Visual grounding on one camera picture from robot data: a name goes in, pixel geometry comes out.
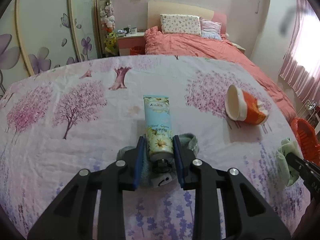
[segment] crumpled paper cup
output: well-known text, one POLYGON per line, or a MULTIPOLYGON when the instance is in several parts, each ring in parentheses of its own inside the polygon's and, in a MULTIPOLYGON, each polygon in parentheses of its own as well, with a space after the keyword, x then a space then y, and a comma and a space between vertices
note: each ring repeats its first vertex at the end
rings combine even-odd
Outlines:
POLYGON ((233 121, 258 125, 264 124, 269 117, 261 101, 235 85, 228 88, 225 105, 226 113, 233 121))

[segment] nightstand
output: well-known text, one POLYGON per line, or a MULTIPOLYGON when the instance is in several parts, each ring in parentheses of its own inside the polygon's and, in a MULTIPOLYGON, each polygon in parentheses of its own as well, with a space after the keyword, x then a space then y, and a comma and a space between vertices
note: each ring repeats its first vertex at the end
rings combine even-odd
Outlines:
POLYGON ((241 51, 242 54, 245 53, 246 49, 241 47, 239 44, 236 44, 234 42, 231 42, 233 46, 235 46, 237 49, 239 49, 239 51, 241 51))
POLYGON ((144 33, 130 34, 130 36, 118 37, 120 56, 130 55, 130 48, 135 46, 145 46, 144 33))

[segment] light green cloth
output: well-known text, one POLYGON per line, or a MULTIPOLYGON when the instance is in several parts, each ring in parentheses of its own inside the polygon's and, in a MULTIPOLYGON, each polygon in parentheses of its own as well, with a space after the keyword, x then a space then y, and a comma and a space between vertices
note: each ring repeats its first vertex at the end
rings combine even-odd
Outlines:
POLYGON ((299 158, 303 158, 297 141, 290 141, 289 138, 286 138, 281 141, 281 147, 276 152, 276 158, 281 170, 281 179, 287 187, 290 187, 299 178, 299 172, 287 164, 285 157, 288 153, 293 153, 299 158))
MULTIPOLYGON (((192 133, 184 133, 179 135, 179 140, 182 147, 192 150, 195 156, 197 156, 199 152, 199 146, 198 146, 198 139, 196 138, 195 135, 193 135, 192 133)), ((120 149, 117 154, 116 160, 121 160, 122 156, 126 151, 134 148, 135 147, 133 146, 127 146, 120 149)), ((172 165, 172 169, 169 173, 172 177, 172 180, 174 180, 177 177, 176 165, 174 160, 172 160, 170 164, 172 165)), ((147 151, 145 149, 143 154, 143 166, 142 166, 141 180, 140 180, 140 186, 142 187, 146 187, 146 188, 152 187, 151 179, 160 176, 159 174, 154 174, 152 172, 151 166, 152 166, 151 162, 149 162, 148 160, 147 151)))

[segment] pink bedspread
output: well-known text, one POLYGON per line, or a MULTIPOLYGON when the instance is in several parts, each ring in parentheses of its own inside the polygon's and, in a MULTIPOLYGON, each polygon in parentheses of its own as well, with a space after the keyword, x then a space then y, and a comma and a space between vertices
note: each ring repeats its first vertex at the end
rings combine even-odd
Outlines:
POLYGON ((146 54, 208 57, 237 63, 268 92, 289 123, 296 111, 286 94, 227 39, 217 41, 189 34, 162 34, 158 26, 145 33, 146 54))

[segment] black cap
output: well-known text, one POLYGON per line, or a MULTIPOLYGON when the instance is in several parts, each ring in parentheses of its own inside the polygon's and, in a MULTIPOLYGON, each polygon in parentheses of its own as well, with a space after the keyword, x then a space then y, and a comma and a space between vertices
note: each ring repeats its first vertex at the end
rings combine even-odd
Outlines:
POLYGON ((154 173, 167 173, 172 169, 172 165, 166 159, 156 160, 152 163, 152 171, 154 173))

